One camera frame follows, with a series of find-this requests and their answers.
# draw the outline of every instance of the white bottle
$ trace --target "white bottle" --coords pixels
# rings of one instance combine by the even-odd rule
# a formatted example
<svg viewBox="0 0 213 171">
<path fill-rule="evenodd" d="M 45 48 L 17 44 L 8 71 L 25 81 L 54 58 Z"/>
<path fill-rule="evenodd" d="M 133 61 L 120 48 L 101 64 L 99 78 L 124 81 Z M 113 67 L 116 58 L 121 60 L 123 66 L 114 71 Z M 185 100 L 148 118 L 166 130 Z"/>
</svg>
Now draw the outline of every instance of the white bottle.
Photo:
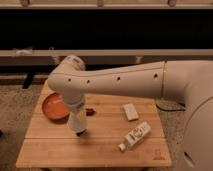
<svg viewBox="0 0 213 171">
<path fill-rule="evenodd" d="M 127 148 L 133 147 L 137 142 L 142 140 L 149 132 L 151 127 L 147 122 L 142 122 L 135 129 L 130 131 L 124 139 L 124 142 L 119 144 L 119 149 L 123 152 Z"/>
</svg>

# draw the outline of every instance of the orange bowl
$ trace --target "orange bowl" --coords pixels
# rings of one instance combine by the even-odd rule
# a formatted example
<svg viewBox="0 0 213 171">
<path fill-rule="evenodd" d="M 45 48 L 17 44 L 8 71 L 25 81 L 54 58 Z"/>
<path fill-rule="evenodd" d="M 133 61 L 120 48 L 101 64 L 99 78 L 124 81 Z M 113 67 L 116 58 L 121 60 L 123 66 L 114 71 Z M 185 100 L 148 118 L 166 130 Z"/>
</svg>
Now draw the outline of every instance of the orange bowl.
<svg viewBox="0 0 213 171">
<path fill-rule="evenodd" d="M 49 95 L 42 104 L 42 111 L 49 119 L 62 119 L 69 115 L 70 110 L 66 107 L 58 93 Z"/>
</svg>

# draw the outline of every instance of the bottle label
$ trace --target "bottle label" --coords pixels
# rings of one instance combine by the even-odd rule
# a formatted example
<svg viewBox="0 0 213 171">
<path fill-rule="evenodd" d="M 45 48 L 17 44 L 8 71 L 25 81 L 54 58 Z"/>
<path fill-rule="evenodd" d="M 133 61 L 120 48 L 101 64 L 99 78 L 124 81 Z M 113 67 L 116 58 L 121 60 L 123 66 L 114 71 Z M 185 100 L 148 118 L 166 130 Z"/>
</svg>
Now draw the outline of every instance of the bottle label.
<svg viewBox="0 0 213 171">
<path fill-rule="evenodd" d="M 140 125 L 138 125 L 135 129 L 133 129 L 131 132 L 129 132 L 125 138 L 130 144 L 130 146 L 133 146 L 135 143 L 137 143 L 139 140 L 141 140 L 143 137 L 145 137 L 151 130 L 150 125 L 147 122 L 143 122 Z"/>
</svg>

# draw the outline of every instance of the dark background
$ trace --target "dark background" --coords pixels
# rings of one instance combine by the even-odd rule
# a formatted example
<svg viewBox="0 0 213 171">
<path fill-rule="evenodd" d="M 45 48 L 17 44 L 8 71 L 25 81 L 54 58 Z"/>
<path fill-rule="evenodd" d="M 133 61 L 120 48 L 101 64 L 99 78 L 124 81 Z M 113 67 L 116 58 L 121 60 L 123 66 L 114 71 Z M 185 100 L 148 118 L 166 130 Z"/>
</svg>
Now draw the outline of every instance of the dark background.
<svg viewBox="0 0 213 171">
<path fill-rule="evenodd" d="M 0 49 L 213 48 L 213 10 L 1 10 Z"/>
</svg>

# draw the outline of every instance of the table leg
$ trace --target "table leg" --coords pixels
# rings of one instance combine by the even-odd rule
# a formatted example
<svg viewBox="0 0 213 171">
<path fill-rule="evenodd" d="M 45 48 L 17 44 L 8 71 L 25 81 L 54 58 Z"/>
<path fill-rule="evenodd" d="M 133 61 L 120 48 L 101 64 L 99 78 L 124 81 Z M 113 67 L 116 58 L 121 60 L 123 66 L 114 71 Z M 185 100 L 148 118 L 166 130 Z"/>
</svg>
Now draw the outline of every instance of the table leg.
<svg viewBox="0 0 213 171">
<path fill-rule="evenodd" d="M 51 171 L 49 168 L 41 168 L 42 171 Z"/>
</svg>

